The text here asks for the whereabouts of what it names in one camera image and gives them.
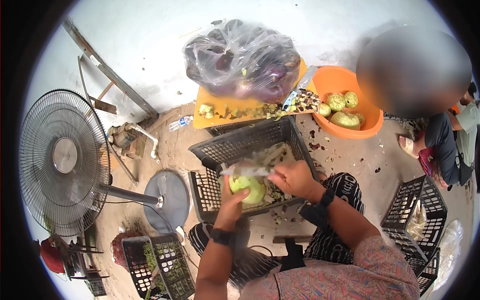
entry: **light green shirt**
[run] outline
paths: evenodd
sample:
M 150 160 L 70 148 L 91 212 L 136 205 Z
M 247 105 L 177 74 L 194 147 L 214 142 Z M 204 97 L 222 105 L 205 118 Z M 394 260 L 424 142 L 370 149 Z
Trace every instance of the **light green shirt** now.
M 477 124 L 480 124 L 479 109 L 469 103 L 465 109 L 456 116 L 463 130 L 457 131 L 456 146 L 458 153 L 463 153 L 463 160 L 471 166 L 475 157 L 475 139 L 477 138 Z

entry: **hand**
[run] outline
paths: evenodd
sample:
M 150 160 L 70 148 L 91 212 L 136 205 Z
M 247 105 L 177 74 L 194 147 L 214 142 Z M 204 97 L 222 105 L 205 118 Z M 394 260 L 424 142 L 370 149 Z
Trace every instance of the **hand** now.
M 304 160 L 280 163 L 274 167 L 275 173 L 268 175 L 283 192 L 314 202 L 323 195 L 325 188 L 312 177 L 310 168 Z
M 228 178 L 228 175 L 223 176 L 222 204 L 213 227 L 234 231 L 235 222 L 240 218 L 242 212 L 241 201 L 248 196 L 250 190 L 247 188 L 232 194 Z

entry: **plastic crate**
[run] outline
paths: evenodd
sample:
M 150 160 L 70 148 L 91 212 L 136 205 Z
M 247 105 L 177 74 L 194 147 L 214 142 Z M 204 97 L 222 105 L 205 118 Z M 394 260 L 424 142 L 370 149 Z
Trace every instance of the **plastic crate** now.
M 102 279 L 89 279 L 85 282 L 88 289 L 92 292 L 94 297 L 106 296 L 105 288 Z
M 144 244 L 150 243 L 159 266 L 167 294 L 159 287 L 152 289 L 150 299 L 170 298 L 185 300 L 195 292 L 195 284 L 188 269 L 187 260 L 176 234 L 150 238 L 148 236 L 122 239 L 123 252 L 135 288 L 140 298 L 145 299 L 151 283 L 152 271 L 144 255 Z
M 297 115 L 291 115 L 291 117 L 295 120 Z M 212 136 L 219 136 L 224 133 L 249 126 L 251 124 L 256 124 L 258 122 L 261 122 L 265 119 L 257 119 L 257 120 L 249 120 L 249 121 L 243 121 L 243 122 L 237 122 L 233 124 L 225 124 L 225 125 L 218 125 L 218 126 L 213 126 L 213 127 L 207 127 L 206 130 L 208 133 L 210 133 Z
M 419 241 L 413 240 L 406 230 L 417 201 L 427 212 L 424 237 Z M 446 218 L 447 208 L 442 195 L 432 179 L 425 175 L 399 185 L 381 226 L 405 255 L 428 262 L 438 246 Z
M 438 277 L 438 264 L 440 262 L 440 249 L 435 253 L 432 260 L 428 263 L 427 267 L 420 276 L 417 276 L 417 281 L 419 283 L 420 296 L 425 293 L 426 290 L 432 285 L 432 283 Z
M 218 183 L 221 164 L 232 165 L 239 160 L 250 157 L 254 151 L 260 151 L 279 142 L 286 142 L 292 149 L 296 160 L 305 160 L 312 171 L 313 178 L 319 181 L 313 166 L 312 158 L 300 132 L 291 116 L 282 117 L 279 121 L 263 120 L 255 126 L 242 127 L 227 132 L 210 140 L 198 143 L 189 148 L 206 168 L 206 174 L 189 172 L 193 204 L 200 222 L 215 222 L 220 209 L 220 184 Z M 213 211 L 208 211 L 206 204 L 213 201 Z M 279 205 L 294 205 L 304 201 L 295 196 L 292 199 L 276 202 L 243 213 L 245 217 L 264 214 Z
M 429 253 L 427 251 L 424 252 L 425 256 L 427 258 L 429 258 L 429 261 L 425 261 L 423 258 L 413 256 L 413 255 L 407 255 L 405 257 L 405 260 L 407 261 L 407 263 L 412 268 L 415 276 L 418 277 L 423 272 L 423 270 L 425 270 L 426 266 L 430 263 L 430 261 L 432 261 L 432 258 L 437 255 L 437 252 L 439 250 L 440 250 L 440 248 L 435 249 L 434 253 Z

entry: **fan pole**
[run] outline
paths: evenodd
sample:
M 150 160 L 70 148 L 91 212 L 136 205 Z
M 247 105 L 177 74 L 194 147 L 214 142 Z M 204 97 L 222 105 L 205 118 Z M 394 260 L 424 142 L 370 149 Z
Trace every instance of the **fan pole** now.
M 124 189 L 120 189 L 111 185 L 101 184 L 100 189 L 106 192 L 110 196 L 132 200 L 136 202 L 148 203 L 152 205 L 161 205 L 163 204 L 163 199 L 161 197 L 153 197 L 145 194 L 140 194 L 137 192 L 131 192 Z

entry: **water bottle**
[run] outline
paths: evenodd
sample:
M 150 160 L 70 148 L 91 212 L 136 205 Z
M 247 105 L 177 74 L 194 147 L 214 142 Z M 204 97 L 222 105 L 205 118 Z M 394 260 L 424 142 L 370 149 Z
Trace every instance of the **water bottle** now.
M 180 127 L 190 124 L 193 121 L 193 116 L 185 116 L 180 120 L 170 123 L 168 126 L 169 131 L 175 131 Z

